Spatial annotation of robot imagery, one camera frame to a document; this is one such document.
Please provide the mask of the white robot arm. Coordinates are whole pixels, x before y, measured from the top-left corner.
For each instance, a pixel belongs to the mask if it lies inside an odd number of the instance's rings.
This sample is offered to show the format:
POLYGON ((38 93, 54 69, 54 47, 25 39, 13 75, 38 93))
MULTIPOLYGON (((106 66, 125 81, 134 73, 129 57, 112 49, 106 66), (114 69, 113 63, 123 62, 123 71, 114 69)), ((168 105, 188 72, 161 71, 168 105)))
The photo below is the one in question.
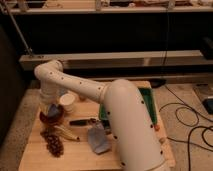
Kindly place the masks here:
POLYGON ((44 114, 57 101, 61 87, 104 106, 123 171, 170 171, 144 99, 132 82, 118 79, 105 84, 71 76, 57 60, 36 66, 34 74, 41 83, 44 114))

